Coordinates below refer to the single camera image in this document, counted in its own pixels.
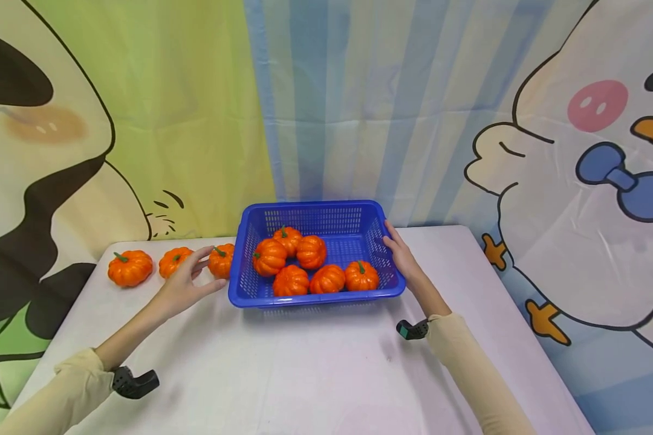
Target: blue plastic basket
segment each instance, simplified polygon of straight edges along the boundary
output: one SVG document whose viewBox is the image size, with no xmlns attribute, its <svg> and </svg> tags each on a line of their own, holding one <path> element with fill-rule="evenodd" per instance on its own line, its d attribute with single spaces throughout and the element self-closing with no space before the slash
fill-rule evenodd
<svg viewBox="0 0 653 435">
<path fill-rule="evenodd" d="M 345 269 L 353 261 L 364 260 L 380 275 L 380 287 L 368 292 L 307 294 L 273 297 L 273 277 L 263 278 L 253 268 L 252 254 L 263 239 L 273 237 L 282 226 L 298 229 L 303 235 L 316 234 L 326 243 L 326 265 Z M 313 303 L 371 301 L 396 297 L 406 282 L 392 261 L 392 253 L 382 243 L 385 212 L 374 201 L 278 202 L 255 204 L 244 210 L 235 243 L 227 296 L 239 308 L 270 308 Z M 315 271 L 308 271 L 310 279 Z"/>
</svg>

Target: pumpkin stem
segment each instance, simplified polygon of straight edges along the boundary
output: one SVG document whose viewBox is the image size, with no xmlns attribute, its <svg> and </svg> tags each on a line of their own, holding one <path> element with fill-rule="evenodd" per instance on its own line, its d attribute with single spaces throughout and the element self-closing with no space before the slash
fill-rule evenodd
<svg viewBox="0 0 653 435">
<path fill-rule="evenodd" d="M 121 260 L 122 262 L 127 262 L 128 261 L 128 257 L 124 257 L 118 252 L 114 252 L 113 255 L 115 255 L 116 258 L 119 258 L 119 260 Z"/>
</svg>

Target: pumpkin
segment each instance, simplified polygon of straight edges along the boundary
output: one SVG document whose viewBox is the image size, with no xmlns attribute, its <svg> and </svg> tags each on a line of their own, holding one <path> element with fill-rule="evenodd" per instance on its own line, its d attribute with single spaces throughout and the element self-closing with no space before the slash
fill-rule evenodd
<svg viewBox="0 0 653 435">
<path fill-rule="evenodd" d="M 302 240 L 302 234 L 295 228 L 282 227 L 273 233 L 273 238 L 278 240 L 287 251 L 288 258 L 294 258 L 297 253 L 297 246 Z"/>
<path fill-rule="evenodd" d="M 346 283 L 346 275 L 337 265 L 327 265 L 319 269 L 310 282 L 310 293 L 337 293 Z"/>
<path fill-rule="evenodd" d="M 208 256 L 208 270 L 215 279 L 230 278 L 232 256 L 235 255 L 235 246 L 232 243 L 216 246 Z"/>
<path fill-rule="evenodd" d="M 273 296 L 289 297 L 307 294 L 310 279 L 307 272 L 298 266 L 290 265 L 281 269 L 273 280 Z"/>
<path fill-rule="evenodd" d="M 319 269 L 327 259 L 325 241 L 317 236 L 305 236 L 297 246 L 297 261 L 305 269 Z"/>
<path fill-rule="evenodd" d="M 349 292 L 374 290 L 380 285 L 380 276 L 367 261 L 354 261 L 346 267 L 345 274 Z"/>
<path fill-rule="evenodd" d="M 158 269 L 160 269 L 160 276 L 162 278 L 169 278 L 181 263 L 186 260 L 186 257 L 192 255 L 193 251 L 185 246 L 181 248 L 174 248 L 164 253 L 164 256 L 158 262 Z"/>
<path fill-rule="evenodd" d="M 262 240 L 254 250 L 254 270 L 262 276 L 273 276 L 285 267 L 287 250 L 276 239 Z"/>
<path fill-rule="evenodd" d="M 152 258 L 143 251 L 116 253 L 109 262 L 108 275 L 120 287 L 135 287 L 152 274 Z"/>
</svg>

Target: backdrop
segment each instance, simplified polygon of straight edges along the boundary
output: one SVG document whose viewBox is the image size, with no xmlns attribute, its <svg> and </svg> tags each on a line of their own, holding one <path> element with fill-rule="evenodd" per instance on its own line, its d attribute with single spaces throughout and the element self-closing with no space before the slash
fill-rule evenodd
<svg viewBox="0 0 653 435">
<path fill-rule="evenodd" d="M 653 0 L 244 5 L 276 196 L 468 225 L 594 429 L 653 434 Z"/>
<path fill-rule="evenodd" d="M 108 244 L 262 201 L 241 4 L 0 0 L 0 420 Z"/>
<path fill-rule="evenodd" d="M 0 419 L 108 244 L 276 198 L 468 225 L 653 434 L 653 0 L 0 0 Z"/>
</svg>

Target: wrist tracker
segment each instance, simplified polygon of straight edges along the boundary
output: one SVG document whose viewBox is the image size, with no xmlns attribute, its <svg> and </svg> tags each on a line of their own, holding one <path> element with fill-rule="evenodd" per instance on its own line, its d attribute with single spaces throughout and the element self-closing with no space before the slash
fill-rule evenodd
<svg viewBox="0 0 653 435">
<path fill-rule="evenodd" d="M 412 325 L 408 320 L 400 320 L 397 324 L 397 332 L 404 340 L 420 340 L 428 334 L 428 319 L 419 321 Z"/>
<path fill-rule="evenodd" d="M 126 366 L 113 372 L 113 390 L 126 399 L 140 399 L 160 386 L 160 379 L 154 370 L 150 370 L 138 377 Z"/>
</svg>

